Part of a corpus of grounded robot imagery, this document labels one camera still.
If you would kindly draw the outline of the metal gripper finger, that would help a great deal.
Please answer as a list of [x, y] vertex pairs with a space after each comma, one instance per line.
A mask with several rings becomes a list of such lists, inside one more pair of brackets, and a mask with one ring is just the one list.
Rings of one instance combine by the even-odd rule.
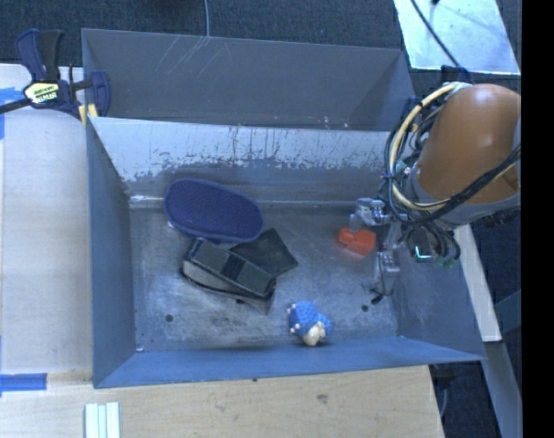
[[350, 214], [349, 229], [357, 233], [362, 227], [377, 227], [388, 224], [392, 219], [386, 203], [373, 198], [359, 198]]
[[376, 257], [372, 291], [377, 297], [389, 297], [401, 274], [400, 264], [393, 250], [381, 251]]

